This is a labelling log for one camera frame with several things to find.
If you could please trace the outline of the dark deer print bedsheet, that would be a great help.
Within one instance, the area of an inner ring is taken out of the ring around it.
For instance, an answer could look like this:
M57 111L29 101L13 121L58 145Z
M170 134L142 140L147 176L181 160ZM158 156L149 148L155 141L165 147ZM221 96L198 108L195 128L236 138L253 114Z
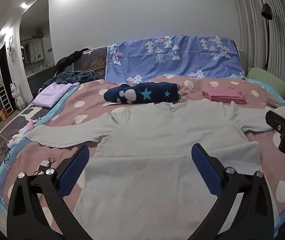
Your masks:
M1 131L0 131L0 166L4 163L8 163L10 158L9 149L7 147L8 142L15 134L18 134L26 124L32 120L37 122L43 116L45 116L51 109L39 107L35 105L29 105L25 110L15 116Z

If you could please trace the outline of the pink polka dot blanket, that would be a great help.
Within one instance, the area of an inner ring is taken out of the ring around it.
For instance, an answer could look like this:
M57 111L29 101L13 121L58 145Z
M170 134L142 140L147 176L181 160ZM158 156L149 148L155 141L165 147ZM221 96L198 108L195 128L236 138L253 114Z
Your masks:
M244 108L255 108L270 110L266 103L267 98L271 98L271 93L264 90L261 86L242 79L224 78L224 79L192 79L182 76L160 76L155 82L169 82L180 86L179 94L181 99L178 103L187 101L209 101L202 94L205 88L233 88L247 98L247 104L239 105L234 103L222 103L224 105L236 104ZM68 125L81 124L105 113L119 112L125 108L146 105L112 103L104 100L103 94L111 88L113 83L107 81L93 81L85 83L72 93L62 104L53 117L44 122L43 125L51 127L63 127ZM260 149L260 171L266 176L271 199L274 209L274 220L279 221L279 215L285 210L285 155L278 149L280 144L280 135L275 130L270 129L264 132L246 131L245 136L249 141L258 143ZM89 147L90 158L95 154L97 143L85 142ZM18 153L12 153L14 162L10 168L7 178L2 188L5 202L10 201L14 182L20 172L27 175L43 174L48 168L56 168L64 159L72 156L76 146L67 148L54 148L41 145L37 142L31 142L29 139L22 140L17 146ZM65 197L67 206L74 214L74 210L84 186L84 171L78 179L72 193Z

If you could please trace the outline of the black garment on headboard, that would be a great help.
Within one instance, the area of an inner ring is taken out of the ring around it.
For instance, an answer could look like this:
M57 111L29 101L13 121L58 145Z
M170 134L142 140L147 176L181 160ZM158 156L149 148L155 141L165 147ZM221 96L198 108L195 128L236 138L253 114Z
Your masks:
M57 72L57 73L64 72L64 69L66 67L72 65L74 62L79 60L79 58L83 55L83 53L85 51L88 51L88 50L89 50L89 48L77 50L74 53L70 54L69 56L60 59L55 66L55 72Z

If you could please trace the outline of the light grey long-sleeve shirt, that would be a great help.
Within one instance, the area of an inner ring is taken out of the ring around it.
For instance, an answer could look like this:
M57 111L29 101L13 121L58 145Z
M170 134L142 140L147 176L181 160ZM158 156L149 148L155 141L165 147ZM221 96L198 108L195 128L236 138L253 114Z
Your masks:
M253 174L261 168L260 149L245 132L270 130L266 112L205 100L150 103L77 125L41 125L28 139L54 148L97 143L74 210L93 239L187 239L216 200L192 161L192 146Z

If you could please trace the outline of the folded pink clothes stack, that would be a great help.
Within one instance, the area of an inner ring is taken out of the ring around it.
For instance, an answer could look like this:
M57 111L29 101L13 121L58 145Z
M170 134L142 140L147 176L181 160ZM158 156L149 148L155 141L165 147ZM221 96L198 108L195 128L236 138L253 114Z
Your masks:
M211 87L202 90L203 96L210 101L231 103L232 101L239 105L247 104L247 98L242 92L239 92L233 88L218 88Z

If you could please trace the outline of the navy star patterned garment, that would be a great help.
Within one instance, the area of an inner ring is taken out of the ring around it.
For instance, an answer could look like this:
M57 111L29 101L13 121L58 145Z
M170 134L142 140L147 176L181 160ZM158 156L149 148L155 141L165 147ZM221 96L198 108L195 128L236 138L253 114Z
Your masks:
M177 102L181 99L180 86L169 82L144 82L134 86L121 84L108 89L104 100L121 104Z

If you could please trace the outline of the green pillow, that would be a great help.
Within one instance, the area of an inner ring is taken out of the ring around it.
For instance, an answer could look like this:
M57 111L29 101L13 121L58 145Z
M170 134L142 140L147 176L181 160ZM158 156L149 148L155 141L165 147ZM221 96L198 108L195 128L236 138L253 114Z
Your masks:
M279 79L277 76L271 74L262 68L251 68L247 74L247 78L261 81L271 86L281 97L285 99L285 82Z

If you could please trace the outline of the black floor lamp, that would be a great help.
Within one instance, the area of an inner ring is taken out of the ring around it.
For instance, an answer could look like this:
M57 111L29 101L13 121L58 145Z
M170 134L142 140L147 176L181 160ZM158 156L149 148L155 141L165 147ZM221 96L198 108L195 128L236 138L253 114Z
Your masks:
M266 35L267 35L267 42L266 42L266 62L264 70L268 70L269 64L269 55L270 55L270 26L269 22L273 20L273 15L271 11L271 7L268 3L263 3L261 15L265 20L266 24Z

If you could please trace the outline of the white shelf rack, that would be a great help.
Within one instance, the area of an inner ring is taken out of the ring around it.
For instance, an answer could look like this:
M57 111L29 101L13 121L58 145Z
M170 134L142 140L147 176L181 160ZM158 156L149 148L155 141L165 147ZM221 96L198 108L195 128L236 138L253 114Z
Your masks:
M0 107L6 111L7 115L13 113L13 107L6 93L4 85L0 86Z

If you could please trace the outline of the dark teal blanket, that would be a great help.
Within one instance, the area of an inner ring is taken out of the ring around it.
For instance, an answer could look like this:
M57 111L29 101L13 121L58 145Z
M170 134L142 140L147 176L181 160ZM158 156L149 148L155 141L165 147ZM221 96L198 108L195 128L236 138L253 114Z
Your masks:
M42 89L45 89L53 83L58 85L67 85L74 83L87 83L90 81L97 80L96 73L93 70L78 70L75 72L62 72L54 76L53 78L47 80L43 85Z

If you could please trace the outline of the white cat figurine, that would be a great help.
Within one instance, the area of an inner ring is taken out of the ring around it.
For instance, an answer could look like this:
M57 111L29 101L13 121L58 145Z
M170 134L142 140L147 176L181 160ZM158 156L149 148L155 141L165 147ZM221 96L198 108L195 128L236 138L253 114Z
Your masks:
M12 98L15 100L15 105L19 110L23 110L25 108L25 103L20 95L20 89L17 83L14 81L10 84Z

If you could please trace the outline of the small white pink toy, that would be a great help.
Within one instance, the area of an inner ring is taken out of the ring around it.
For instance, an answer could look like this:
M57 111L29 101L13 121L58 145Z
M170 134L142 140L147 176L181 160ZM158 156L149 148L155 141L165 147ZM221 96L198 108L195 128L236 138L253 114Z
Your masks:
M9 149L13 148L20 141L22 141L26 135L34 129L34 123L30 120L22 129L19 130L18 134L15 134L12 139L7 143Z

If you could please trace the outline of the folded lilac cloth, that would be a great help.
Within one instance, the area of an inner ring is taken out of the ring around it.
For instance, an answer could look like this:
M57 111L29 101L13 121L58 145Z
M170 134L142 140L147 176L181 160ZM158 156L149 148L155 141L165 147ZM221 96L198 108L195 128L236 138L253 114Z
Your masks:
M70 88L75 88L79 85L79 82L68 84L57 84L54 82L43 89L32 101L32 104L35 106L52 108Z

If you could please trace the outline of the blue tree print sheet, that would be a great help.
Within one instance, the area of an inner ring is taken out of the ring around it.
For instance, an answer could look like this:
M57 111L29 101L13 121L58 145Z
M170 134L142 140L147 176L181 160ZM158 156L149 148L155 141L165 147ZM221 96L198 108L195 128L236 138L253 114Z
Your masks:
M114 43L107 48L105 80L142 83L157 76L193 79L243 75L235 42L219 36L162 36Z

